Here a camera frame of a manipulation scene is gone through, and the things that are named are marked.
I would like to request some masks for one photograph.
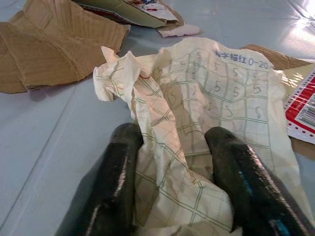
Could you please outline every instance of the brown cardboard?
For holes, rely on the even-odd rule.
[[[0,23],[0,91],[78,82],[105,63],[100,47],[117,53],[128,31],[70,0],[28,0]]]
[[[184,21],[182,17],[165,3],[161,2],[178,21],[167,21],[159,19],[139,10],[138,8],[128,4],[124,0],[74,0],[84,9],[94,12],[95,14],[109,17],[125,22],[128,24],[136,24],[151,28],[159,28],[164,26],[182,26]]]
[[[244,47],[253,51],[260,52],[275,66],[275,70],[292,69],[300,66],[309,65],[309,62],[291,58],[273,50],[258,46],[258,45],[247,45]],[[311,159],[315,160],[315,145],[291,138],[292,148],[295,152]]]

